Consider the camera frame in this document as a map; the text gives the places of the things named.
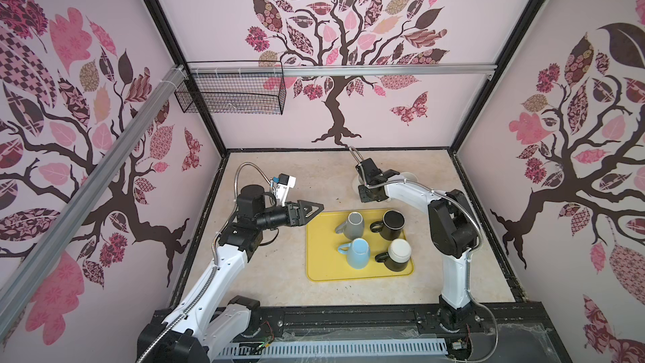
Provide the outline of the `light blue mug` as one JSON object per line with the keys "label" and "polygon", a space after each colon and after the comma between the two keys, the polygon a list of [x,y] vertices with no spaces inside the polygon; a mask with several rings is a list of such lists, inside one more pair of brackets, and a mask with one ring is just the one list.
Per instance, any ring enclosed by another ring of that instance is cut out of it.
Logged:
{"label": "light blue mug", "polygon": [[350,243],[340,245],[337,251],[346,256],[347,263],[354,270],[362,270],[367,267],[371,258],[371,248],[369,243],[358,238]]}

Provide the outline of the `white ribbed-base mug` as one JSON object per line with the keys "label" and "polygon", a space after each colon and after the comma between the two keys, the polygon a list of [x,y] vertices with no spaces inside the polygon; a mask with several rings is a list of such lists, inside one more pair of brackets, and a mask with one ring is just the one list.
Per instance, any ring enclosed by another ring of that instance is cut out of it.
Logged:
{"label": "white ribbed-base mug", "polygon": [[352,188],[352,190],[353,190],[354,194],[355,194],[357,197],[360,197],[360,194],[359,194],[359,186],[360,186],[360,185],[361,185],[361,183],[360,183],[360,181],[359,181],[359,177],[358,177],[357,175],[354,175],[354,176],[353,176],[352,183],[351,183],[351,188]]}

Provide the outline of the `pale pink mug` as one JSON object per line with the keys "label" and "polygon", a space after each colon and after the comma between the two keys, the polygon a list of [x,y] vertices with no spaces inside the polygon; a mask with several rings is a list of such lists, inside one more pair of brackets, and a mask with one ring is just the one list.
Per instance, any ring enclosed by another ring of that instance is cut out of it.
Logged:
{"label": "pale pink mug", "polygon": [[415,174],[411,173],[411,172],[404,171],[404,172],[401,173],[401,176],[403,176],[407,181],[410,181],[410,182],[413,182],[413,183],[418,182],[418,177]]}

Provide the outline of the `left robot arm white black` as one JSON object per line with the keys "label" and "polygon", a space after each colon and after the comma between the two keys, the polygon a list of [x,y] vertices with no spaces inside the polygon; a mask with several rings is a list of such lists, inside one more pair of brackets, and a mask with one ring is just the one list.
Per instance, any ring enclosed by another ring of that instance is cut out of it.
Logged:
{"label": "left robot arm white black", "polygon": [[213,258],[197,284],[161,321],[144,328],[137,341],[139,362],[211,362],[247,331],[259,302],[239,297],[215,314],[225,293],[245,270],[267,230],[307,225],[324,211],[304,200],[280,204],[260,185],[236,197],[233,216],[213,246]]}

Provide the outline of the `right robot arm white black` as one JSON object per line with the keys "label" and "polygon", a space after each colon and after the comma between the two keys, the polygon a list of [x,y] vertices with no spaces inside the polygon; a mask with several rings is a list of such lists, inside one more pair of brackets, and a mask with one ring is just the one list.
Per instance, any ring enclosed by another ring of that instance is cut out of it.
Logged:
{"label": "right robot arm white black", "polygon": [[430,235],[443,255],[443,288],[439,296],[438,321],[448,332],[465,327],[475,314],[470,292],[472,253],[481,246],[481,232],[472,216],[467,197],[459,190],[450,192],[428,188],[394,170],[381,170],[371,158],[354,154],[363,203],[395,199],[428,215]]}

